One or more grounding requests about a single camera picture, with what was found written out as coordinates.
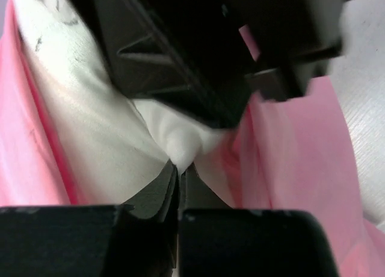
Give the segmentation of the pink floral pillowcase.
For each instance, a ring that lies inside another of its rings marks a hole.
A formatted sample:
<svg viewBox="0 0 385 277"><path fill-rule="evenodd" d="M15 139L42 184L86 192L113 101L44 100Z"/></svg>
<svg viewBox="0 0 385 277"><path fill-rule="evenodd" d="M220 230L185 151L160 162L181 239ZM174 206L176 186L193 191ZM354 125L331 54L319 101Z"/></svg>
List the pink floral pillowcase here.
<svg viewBox="0 0 385 277"><path fill-rule="evenodd" d="M254 96L241 126L214 148L234 205L300 209L325 229L342 276L384 275L384 229L363 214L348 127L328 78L284 103ZM96 205L82 201L38 90L16 20L1 37L1 205Z"/></svg>

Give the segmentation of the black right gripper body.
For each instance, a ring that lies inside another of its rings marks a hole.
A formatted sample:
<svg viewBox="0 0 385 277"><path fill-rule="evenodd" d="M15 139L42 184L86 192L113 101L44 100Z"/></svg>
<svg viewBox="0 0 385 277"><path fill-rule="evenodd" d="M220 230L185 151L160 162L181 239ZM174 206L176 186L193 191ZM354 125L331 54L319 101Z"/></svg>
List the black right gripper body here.
<svg viewBox="0 0 385 277"><path fill-rule="evenodd" d="M303 97L341 55L350 0L69 0L129 99L234 128L253 92Z"/></svg>

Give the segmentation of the white pillow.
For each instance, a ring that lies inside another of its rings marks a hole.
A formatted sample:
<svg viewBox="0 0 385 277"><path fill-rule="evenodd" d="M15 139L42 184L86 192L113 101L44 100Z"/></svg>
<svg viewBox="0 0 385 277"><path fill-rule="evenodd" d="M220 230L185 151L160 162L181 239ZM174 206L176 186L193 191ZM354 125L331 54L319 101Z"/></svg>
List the white pillow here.
<svg viewBox="0 0 385 277"><path fill-rule="evenodd" d="M121 203L167 161L199 177L229 205L214 148L223 138L155 101L130 101L108 78L96 42L68 0L13 0L23 49L88 204Z"/></svg>

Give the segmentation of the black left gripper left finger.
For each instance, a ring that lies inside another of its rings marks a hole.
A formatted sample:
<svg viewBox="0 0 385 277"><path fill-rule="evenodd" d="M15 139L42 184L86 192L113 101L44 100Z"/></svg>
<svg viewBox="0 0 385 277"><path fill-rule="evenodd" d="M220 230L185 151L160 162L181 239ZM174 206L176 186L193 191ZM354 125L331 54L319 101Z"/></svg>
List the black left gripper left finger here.
<svg viewBox="0 0 385 277"><path fill-rule="evenodd" d="M159 175L133 197L123 203L129 214L139 220L163 222L176 193L179 197L179 184L176 166L168 161Z"/></svg>

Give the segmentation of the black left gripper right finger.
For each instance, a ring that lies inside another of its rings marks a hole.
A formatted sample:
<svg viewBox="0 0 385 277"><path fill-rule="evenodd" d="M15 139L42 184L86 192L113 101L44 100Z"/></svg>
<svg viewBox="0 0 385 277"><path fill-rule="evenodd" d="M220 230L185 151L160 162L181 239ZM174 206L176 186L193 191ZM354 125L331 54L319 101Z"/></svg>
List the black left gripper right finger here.
<svg viewBox="0 0 385 277"><path fill-rule="evenodd" d="M195 165L190 165L180 177L180 210L187 209L228 209L199 177Z"/></svg>

